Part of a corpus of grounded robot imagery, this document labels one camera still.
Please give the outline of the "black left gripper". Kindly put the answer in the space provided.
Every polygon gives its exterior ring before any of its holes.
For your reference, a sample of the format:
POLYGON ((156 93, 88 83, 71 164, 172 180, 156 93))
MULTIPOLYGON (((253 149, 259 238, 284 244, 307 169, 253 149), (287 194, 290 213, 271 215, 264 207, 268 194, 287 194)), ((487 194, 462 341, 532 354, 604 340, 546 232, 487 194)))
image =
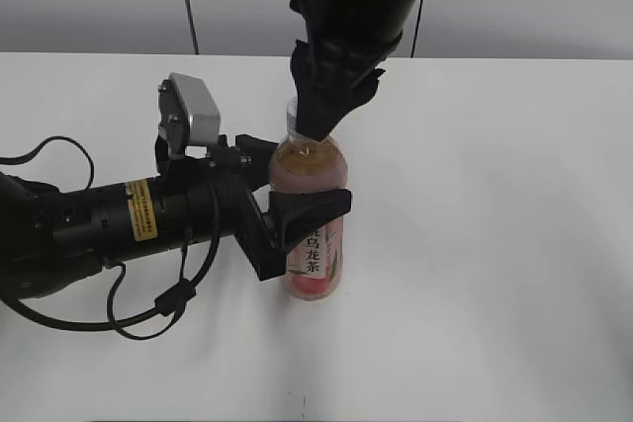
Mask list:
POLYGON ((170 159, 159 137, 154 155, 159 176, 155 196, 162 201, 159 230, 176 245, 208 241, 210 248, 195 275, 202 280, 217 257, 220 239, 232 236, 260 280, 286 273, 287 252, 322 227, 351 211, 352 193, 269 193, 268 214, 254 193, 269 184, 270 161, 278 143, 248 134, 227 144, 221 135, 203 158, 170 159))

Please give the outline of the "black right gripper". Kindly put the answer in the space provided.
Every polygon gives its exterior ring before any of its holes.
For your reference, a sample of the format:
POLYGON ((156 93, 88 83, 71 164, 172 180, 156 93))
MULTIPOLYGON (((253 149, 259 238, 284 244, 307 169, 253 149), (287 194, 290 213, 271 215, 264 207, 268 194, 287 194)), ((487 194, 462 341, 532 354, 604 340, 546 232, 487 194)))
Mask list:
POLYGON ((312 61, 382 61, 403 34, 403 0, 290 0, 306 24, 296 41, 291 74, 298 98, 297 133, 323 141, 348 114, 376 95, 383 68, 333 68, 331 90, 318 86, 312 61))

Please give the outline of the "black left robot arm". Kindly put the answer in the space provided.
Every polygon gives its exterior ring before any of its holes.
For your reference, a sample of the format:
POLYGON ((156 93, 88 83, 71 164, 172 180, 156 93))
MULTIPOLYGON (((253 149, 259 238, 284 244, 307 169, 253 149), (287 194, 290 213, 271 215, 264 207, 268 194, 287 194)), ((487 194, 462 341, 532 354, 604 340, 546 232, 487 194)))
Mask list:
POLYGON ((41 297, 127 262, 187 244, 233 237, 262 281, 284 275, 288 254, 347 214, 351 193, 271 192, 275 144, 246 134, 203 158, 171 159, 159 140, 159 173, 77 192, 14 176, 1 179, 1 279, 18 298, 41 297))

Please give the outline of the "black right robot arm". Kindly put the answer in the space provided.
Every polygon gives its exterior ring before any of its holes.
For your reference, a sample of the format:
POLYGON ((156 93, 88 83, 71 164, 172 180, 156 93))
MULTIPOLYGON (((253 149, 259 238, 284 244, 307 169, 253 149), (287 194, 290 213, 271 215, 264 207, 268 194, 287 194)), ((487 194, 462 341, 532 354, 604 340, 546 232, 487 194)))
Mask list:
POLYGON ((415 0, 290 0, 307 38, 291 56, 296 130, 323 140, 377 93, 380 63, 398 46, 415 0))

